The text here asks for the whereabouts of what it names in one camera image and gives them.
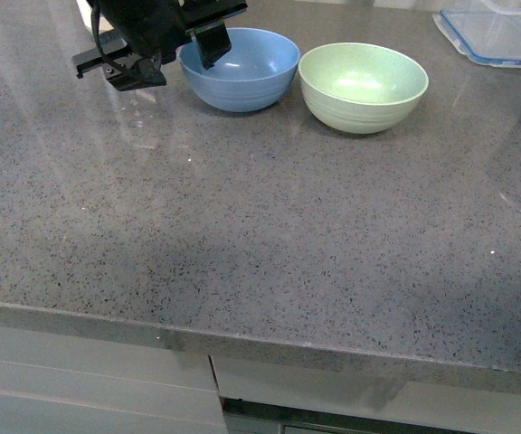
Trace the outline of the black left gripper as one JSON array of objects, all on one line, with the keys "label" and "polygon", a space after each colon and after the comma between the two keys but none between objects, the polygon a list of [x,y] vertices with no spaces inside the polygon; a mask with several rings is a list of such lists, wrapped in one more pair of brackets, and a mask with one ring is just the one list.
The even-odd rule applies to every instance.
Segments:
[{"label": "black left gripper", "polygon": [[119,91],[166,85],[164,64],[194,42],[211,69],[232,48],[225,19],[244,12],[245,1],[79,1],[95,47],[72,57],[78,78],[101,67]]}]

